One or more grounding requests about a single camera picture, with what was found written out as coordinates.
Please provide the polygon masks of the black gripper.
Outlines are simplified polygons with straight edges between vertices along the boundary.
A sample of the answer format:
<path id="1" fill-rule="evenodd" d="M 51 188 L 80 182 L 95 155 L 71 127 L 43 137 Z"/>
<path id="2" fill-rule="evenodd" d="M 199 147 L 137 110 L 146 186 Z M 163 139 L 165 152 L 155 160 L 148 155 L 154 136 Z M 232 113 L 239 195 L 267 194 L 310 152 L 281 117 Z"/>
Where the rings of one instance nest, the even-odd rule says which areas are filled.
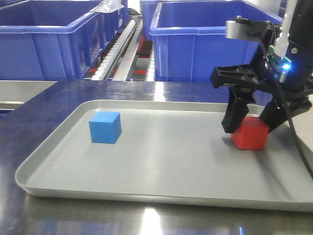
<path id="1" fill-rule="evenodd" d="M 285 80 L 280 83 L 287 97 L 291 118 L 306 113 L 313 105 L 309 96 L 313 93 L 313 2 L 297 1 L 288 32 L 286 57 L 291 60 Z M 259 46 L 251 59 L 251 65 L 215 67 L 210 76 L 215 89 L 228 86 L 229 98 L 225 116 L 221 122 L 226 133 L 233 134 L 249 112 L 248 104 L 256 103 L 255 91 L 272 94 L 259 118 L 268 126 L 268 132 L 288 121 L 278 88 L 265 67 L 265 58 Z"/>

